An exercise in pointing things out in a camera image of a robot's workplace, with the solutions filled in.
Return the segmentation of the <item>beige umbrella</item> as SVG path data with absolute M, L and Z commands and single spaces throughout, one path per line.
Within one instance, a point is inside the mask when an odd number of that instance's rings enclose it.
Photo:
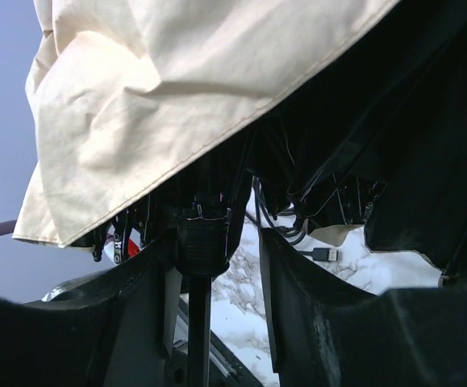
M 38 162 L 14 237 L 117 266 L 162 237 L 188 383 L 208 381 L 211 279 L 251 181 L 338 237 L 413 251 L 467 289 L 467 1 L 38 1 Z

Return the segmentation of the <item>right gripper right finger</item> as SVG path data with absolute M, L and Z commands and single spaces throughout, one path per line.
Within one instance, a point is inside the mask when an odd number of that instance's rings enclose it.
M 283 386 L 467 386 L 467 289 L 374 295 L 261 229 L 273 369 Z

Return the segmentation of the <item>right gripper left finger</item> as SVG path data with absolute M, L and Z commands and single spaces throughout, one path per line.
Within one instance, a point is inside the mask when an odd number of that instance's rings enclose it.
M 0 298 L 0 386 L 161 386 L 174 240 L 49 302 Z

